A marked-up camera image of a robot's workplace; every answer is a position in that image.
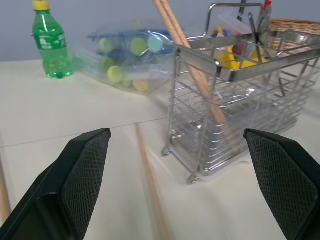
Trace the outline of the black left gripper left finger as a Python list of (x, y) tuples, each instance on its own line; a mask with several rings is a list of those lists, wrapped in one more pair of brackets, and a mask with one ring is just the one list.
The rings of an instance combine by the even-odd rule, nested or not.
[(0, 228), (2, 240), (82, 240), (102, 185), (109, 128), (83, 133), (32, 183)]

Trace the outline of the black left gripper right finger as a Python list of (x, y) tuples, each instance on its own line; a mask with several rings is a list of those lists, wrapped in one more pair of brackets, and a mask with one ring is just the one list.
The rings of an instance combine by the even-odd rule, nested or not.
[(320, 238), (320, 165), (296, 141), (269, 132), (243, 134), (260, 191), (288, 240)]

